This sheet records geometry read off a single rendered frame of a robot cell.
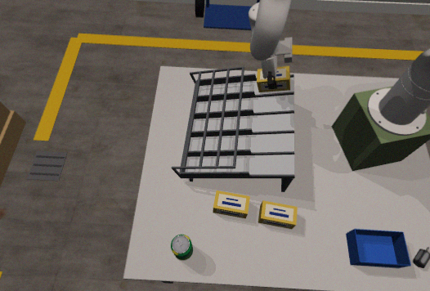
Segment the blue open tray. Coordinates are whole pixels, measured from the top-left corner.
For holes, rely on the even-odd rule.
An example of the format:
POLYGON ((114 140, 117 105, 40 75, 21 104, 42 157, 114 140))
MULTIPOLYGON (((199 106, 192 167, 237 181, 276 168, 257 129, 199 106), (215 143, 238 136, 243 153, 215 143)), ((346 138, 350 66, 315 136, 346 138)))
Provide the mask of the blue open tray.
POLYGON ((406 267, 408 250, 399 231, 354 229, 346 237, 351 265, 406 267))

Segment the yellow carton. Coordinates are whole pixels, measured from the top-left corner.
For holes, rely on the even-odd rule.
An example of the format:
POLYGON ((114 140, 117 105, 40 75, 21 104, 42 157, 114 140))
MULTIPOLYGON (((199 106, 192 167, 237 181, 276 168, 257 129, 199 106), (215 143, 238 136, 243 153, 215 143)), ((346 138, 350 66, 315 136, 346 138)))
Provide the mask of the yellow carton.
POLYGON ((249 199, 250 196, 247 195, 237 195, 217 190, 213 213, 246 219, 249 211, 249 199))
POLYGON ((298 207, 263 200, 258 223, 293 229, 297 224, 297 211, 298 207))
POLYGON ((269 89, 267 84, 267 78, 264 79, 262 75, 262 69, 258 69, 257 85, 259 92, 287 91, 290 90, 289 66, 277 67, 275 80, 277 84, 277 89, 269 89))

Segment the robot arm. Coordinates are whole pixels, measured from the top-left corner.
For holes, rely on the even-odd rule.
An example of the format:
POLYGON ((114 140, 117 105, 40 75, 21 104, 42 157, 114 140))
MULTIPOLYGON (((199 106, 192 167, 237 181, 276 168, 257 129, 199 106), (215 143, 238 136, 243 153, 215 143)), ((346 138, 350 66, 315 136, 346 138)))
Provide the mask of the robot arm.
MULTIPOLYGON (((249 9, 250 51, 255 59, 284 55, 285 63, 292 62, 292 37, 280 41, 290 3, 291 0, 260 0, 249 9)), ((430 49, 422 52, 390 89, 380 89, 369 98, 369 116, 391 134, 415 134, 426 123, 425 109, 430 106, 430 49)))

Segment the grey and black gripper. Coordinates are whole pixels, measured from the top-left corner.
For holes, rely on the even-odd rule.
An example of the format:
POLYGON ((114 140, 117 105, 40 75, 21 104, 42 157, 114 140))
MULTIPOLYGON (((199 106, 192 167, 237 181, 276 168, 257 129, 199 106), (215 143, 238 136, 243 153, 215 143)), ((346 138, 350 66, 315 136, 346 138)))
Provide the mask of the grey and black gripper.
POLYGON ((269 82, 268 88, 277 89, 277 84, 275 80, 276 71, 277 71, 277 56, 273 55, 267 60, 261 60, 261 63, 262 63, 263 78, 267 78, 267 82, 269 82), (274 80, 272 80, 272 78, 274 80))

